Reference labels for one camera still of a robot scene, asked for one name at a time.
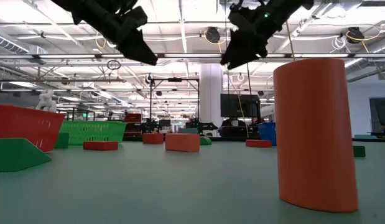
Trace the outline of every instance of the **stuffed animal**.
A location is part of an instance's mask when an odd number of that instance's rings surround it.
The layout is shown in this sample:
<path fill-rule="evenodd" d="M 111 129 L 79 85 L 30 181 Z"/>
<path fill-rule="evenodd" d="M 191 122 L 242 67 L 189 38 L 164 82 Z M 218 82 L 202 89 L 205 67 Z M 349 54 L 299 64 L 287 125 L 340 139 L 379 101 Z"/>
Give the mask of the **stuffed animal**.
<path fill-rule="evenodd" d="M 54 91 L 53 90 L 44 90 L 39 95 L 39 104 L 36 106 L 37 110 L 44 110 L 49 112 L 57 112 L 57 103 L 52 100 Z"/>

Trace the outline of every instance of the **red block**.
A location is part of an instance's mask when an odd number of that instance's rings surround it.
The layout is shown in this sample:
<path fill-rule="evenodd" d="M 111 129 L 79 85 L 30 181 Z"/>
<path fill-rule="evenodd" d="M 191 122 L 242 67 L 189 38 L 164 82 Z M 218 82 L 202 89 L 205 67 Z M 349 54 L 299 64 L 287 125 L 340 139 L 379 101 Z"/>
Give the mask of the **red block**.
<path fill-rule="evenodd" d="M 267 140 L 246 140 L 247 147 L 272 147 L 271 141 Z"/>
<path fill-rule="evenodd" d="M 166 150 L 199 152 L 199 134 L 166 134 Z"/>
<path fill-rule="evenodd" d="M 115 151 L 118 150 L 119 143 L 116 141 L 85 141 L 84 150 Z"/>
<path fill-rule="evenodd" d="M 142 143 L 144 144 L 163 144 L 163 134 L 145 133 L 142 135 Z"/>

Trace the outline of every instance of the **orange cylinder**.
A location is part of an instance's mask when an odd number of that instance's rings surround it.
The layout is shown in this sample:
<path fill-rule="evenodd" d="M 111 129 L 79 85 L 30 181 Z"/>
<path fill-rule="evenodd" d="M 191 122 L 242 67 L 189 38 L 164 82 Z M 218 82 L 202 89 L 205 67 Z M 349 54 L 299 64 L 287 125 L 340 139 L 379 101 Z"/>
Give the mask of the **orange cylinder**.
<path fill-rule="evenodd" d="M 279 196 L 327 212 L 358 209 L 345 64 L 316 58 L 274 71 Z"/>

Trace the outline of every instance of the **gray floor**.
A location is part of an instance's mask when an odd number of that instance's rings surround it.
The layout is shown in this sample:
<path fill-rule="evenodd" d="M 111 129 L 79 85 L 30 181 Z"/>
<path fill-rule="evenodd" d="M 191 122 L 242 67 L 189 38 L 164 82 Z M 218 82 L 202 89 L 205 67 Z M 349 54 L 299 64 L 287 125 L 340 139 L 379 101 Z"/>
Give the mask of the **gray floor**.
<path fill-rule="evenodd" d="M 196 154 L 124 142 L 117 152 L 80 147 L 53 161 L 0 173 L 0 224 L 385 223 L 385 143 L 362 143 L 359 211 L 325 213 L 278 197 L 275 149 L 214 142 Z"/>

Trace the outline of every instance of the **blue trash bin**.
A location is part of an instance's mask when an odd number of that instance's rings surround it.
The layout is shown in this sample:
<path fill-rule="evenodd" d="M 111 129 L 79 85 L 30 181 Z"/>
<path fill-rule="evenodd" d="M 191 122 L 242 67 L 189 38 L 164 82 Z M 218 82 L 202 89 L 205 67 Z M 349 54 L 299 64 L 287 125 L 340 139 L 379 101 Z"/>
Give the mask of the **blue trash bin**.
<path fill-rule="evenodd" d="M 275 123 L 261 123 L 257 126 L 259 127 L 261 140 L 271 141 L 272 146 L 277 146 L 277 134 L 275 129 Z"/>

